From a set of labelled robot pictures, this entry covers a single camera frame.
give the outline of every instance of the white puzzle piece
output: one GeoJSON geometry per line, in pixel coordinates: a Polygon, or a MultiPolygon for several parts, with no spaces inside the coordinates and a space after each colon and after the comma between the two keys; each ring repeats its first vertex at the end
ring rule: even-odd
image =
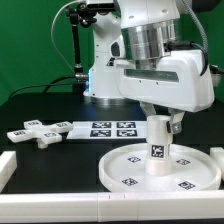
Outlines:
{"type": "Polygon", "coordinates": [[[8,132],[8,138],[14,142],[22,142],[32,138],[37,138],[40,149],[47,148],[48,144],[62,141],[59,133],[69,132],[73,126],[69,122],[61,122],[53,125],[43,125],[38,120],[24,122],[26,130],[8,132]]]}

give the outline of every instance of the white block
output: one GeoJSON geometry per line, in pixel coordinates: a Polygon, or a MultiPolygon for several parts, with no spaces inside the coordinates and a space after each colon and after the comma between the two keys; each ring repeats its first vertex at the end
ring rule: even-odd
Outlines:
{"type": "Polygon", "coordinates": [[[138,195],[138,220],[224,218],[224,191],[148,192],[138,195]]]}
{"type": "Polygon", "coordinates": [[[0,223],[97,222],[97,195],[0,195],[0,223]]]}
{"type": "Polygon", "coordinates": [[[99,194],[98,221],[137,221],[135,193],[99,194]]]}
{"type": "Polygon", "coordinates": [[[3,152],[0,156],[0,192],[17,168],[16,152],[3,152]]]}

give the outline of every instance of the black table surface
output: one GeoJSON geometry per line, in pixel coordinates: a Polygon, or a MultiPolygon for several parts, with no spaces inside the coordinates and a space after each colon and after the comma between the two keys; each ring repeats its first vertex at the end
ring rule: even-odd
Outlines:
{"type": "MultiPolygon", "coordinates": [[[[158,114],[167,109],[156,107],[158,114]]],[[[21,130],[23,122],[40,120],[45,125],[62,121],[144,121],[139,103],[101,106],[86,103],[71,93],[20,94],[0,107],[0,152],[15,150],[18,168],[2,194],[90,193],[105,192],[98,178],[98,163],[117,147],[145,142],[128,140],[67,140],[40,150],[35,140],[12,143],[6,133],[21,130]]],[[[224,145],[224,104],[216,101],[211,108],[186,113],[183,131],[174,143],[209,153],[210,147],[224,145]]],[[[146,223],[223,223],[224,220],[148,221],[146,223]]]]}

